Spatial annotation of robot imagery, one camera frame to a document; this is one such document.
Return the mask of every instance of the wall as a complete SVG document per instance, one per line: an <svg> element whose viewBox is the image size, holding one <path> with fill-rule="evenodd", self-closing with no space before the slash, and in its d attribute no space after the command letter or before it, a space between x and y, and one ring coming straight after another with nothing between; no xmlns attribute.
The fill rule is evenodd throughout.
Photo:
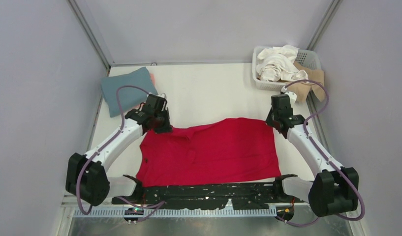
<svg viewBox="0 0 402 236"><path fill-rule="evenodd" d="M251 62L258 45L306 48L331 0L77 2L115 64L139 64Z"/></svg>
<svg viewBox="0 0 402 236"><path fill-rule="evenodd" d="M371 236L402 235L402 0L344 1L316 48L329 146L360 175Z"/></svg>
<svg viewBox="0 0 402 236"><path fill-rule="evenodd" d="M66 1L0 1L0 236L50 235L105 73Z"/></svg>

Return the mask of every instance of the white cloth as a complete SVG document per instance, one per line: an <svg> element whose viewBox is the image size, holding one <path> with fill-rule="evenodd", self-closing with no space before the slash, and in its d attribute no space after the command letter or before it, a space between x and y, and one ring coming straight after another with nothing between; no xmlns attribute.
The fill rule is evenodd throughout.
<svg viewBox="0 0 402 236"><path fill-rule="evenodd" d="M298 48L291 45L263 49L257 55L256 71L260 80L277 82L308 79L304 70L298 70L293 65L297 54Z"/></svg>

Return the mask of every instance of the folded red fabric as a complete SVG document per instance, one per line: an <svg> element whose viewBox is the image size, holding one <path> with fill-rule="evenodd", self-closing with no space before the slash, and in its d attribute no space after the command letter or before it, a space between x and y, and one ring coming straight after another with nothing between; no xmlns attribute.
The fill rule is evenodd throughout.
<svg viewBox="0 0 402 236"><path fill-rule="evenodd" d="M259 180L280 176L273 128L228 118L171 133L149 131L136 177L144 187Z"/></svg>

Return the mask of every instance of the gray floor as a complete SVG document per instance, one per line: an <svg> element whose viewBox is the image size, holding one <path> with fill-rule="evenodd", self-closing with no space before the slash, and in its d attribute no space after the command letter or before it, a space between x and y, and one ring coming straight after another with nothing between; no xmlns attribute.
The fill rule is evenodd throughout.
<svg viewBox="0 0 402 236"><path fill-rule="evenodd" d="M307 223L315 216L308 206L295 206L292 222ZM273 217L149 219L136 225L121 218L74 218L71 236L352 236L349 223L327 216L306 228L295 228Z"/></svg>

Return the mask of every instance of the white laundry basket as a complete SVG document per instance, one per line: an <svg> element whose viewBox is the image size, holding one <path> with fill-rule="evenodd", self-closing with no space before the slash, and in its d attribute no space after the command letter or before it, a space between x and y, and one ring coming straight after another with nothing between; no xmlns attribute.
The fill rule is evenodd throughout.
<svg viewBox="0 0 402 236"><path fill-rule="evenodd" d="M257 46L253 50L253 62L251 64L251 72L252 72L252 79L256 84L256 88L263 89L263 90L276 90L280 91L285 83L280 82L268 82L268 81L261 81L258 78L260 76L256 72L256 65L257 65L257 55L265 48L270 48L266 46ZM319 62L317 53L309 50L298 50L298 55L296 56L296 61L312 70L321 69L321 63Z"/></svg>

